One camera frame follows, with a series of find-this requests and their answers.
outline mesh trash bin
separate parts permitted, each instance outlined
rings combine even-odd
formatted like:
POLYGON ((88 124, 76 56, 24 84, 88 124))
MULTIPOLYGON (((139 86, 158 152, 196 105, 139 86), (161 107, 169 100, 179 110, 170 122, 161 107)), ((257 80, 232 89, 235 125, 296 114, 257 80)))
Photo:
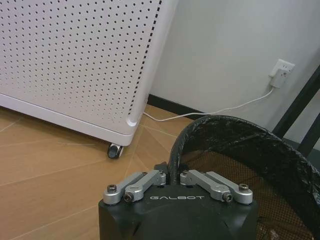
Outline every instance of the mesh trash bin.
POLYGON ((320 174, 268 130, 231 116, 199 118, 172 147, 169 183, 186 169, 248 184, 259 207, 256 239, 320 240, 320 174))

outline white cable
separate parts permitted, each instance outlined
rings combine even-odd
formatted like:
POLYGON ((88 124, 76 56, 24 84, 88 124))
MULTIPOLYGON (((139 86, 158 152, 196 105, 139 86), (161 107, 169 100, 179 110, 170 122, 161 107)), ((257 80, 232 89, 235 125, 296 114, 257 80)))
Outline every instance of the white cable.
POLYGON ((238 108, 241 108, 245 105, 248 105, 248 104, 251 104, 253 102, 256 102, 258 100, 261 100, 261 99, 264 99, 266 97, 268 97, 274 90, 274 87, 271 88, 271 90, 266 94, 266 95, 263 95, 261 97, 258 97, 256 99, 253 99, 251 101, 247 101, 239 106, 234 106, 234 107, 229 107, 229 108, 224 108, 224 109, 221 109, 221 110, 218 110, 218 111, 214 111, 214 112, 210 112, 210 113, 206 113, 206 112, 203 112, 203 113, 200 113, 200 112, 190 112, 190 113, 187 113, 187 114, 183 114, 183 115, 178 115, 178 116, 173 116, 173 117, 169 117, 169 118, 165 118, 165 119, 157 119, 153 116, 151 116, 150 114, 144 112, 143 114, 148 116, 149 118, 157 121, 157 122, 165 122, 165 121, 168 121, 168 120, 172 120, 172 119, 178 119, 178 118, 182 118, 182 117, 186 117, 186 116, 190 116, 190 115, 213 115, 213 114, 217 114, 217 113, 221 113, 223 111, 227 111, 227 110, 233 110, 233 109, 238 109, 238 108))

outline black pole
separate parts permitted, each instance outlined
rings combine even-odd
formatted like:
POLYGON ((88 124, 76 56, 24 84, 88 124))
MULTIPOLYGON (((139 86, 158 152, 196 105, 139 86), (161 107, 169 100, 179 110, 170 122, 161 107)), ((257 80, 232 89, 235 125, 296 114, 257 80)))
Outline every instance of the black pole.
POLYGON ((311 150, 314 148, 314 145, 317 143, 319 138, 320 138, 320 113, 314 120, 309 131, 304 136, 297 150, 300 153, 302 153, 305 157, 307 157, 311 152, 311 150))
POLYGON ((279 138, 283 138, 319 89, 320 66, 318 66, 308 82, 304 85, 303 89, 300 91, 272 132, 279 138))

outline screw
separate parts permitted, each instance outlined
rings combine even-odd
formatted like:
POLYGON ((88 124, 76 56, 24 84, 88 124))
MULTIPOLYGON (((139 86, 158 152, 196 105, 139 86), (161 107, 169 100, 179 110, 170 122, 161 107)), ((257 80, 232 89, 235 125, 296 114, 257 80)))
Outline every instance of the screw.
POLYGON ((239 184, 239 191, 240 192, 244 192, 244 191, 248 191, 248 190, 249 190, 249 186, 247 184, 244 184, 244 183, 239 184))
POLYGON ((233 197, 232 197, 232 195, 230 194, 230 193, 224 193, 223 195, 222 195, 222 199, 226 202, 226 203, 231 203, 232 202, 232 200, 233 200, 233 197))
POLYGON ((117 191, 117 186, 114 184, 108 185, 106 190, 108 193, 115 193, 117 191))
POLYGON ((134 200, 134 196, 132 195, 131 192, 125 193, 123 198, 124 198, 124 201, 126 201, 127 203, 131 203, 134 200))

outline caster wheel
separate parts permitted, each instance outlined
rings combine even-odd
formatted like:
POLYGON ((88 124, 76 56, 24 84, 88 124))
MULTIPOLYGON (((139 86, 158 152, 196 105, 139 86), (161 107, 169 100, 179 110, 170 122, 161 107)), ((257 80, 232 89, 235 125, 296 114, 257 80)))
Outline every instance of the caster wheel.
POLYGON ((124 150, 123 146, 110 143, 107 151, 108 157, 111 159, 118 159, 121 156, 123 150, 124 150))

